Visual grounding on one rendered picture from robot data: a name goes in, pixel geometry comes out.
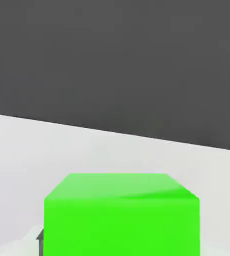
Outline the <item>small green cube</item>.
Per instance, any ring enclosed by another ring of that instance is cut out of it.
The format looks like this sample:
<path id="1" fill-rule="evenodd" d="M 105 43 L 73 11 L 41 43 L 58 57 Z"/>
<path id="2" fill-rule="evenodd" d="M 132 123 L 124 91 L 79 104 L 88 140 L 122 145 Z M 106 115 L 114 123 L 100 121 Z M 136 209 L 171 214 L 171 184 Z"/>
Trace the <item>small green cube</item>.
<path id="1" fill-rule="evenodd" d="M 200 256 L 200 200 L 165 173 L 71 173 L 43 229 L 43 256 Z"/>

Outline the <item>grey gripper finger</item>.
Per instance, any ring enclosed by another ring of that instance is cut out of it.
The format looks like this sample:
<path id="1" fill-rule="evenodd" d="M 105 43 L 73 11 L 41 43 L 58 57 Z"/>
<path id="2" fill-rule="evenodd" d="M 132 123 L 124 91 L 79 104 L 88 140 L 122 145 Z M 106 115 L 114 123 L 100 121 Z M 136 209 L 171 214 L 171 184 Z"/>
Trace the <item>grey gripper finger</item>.
<path id="1" fill-rule="evenodd" d="M 37 237 L 42 230 L 42 225 L 33 226 L 23 238 L 1 245 L 0 256 L 41 256 L 42 245 Z"/>

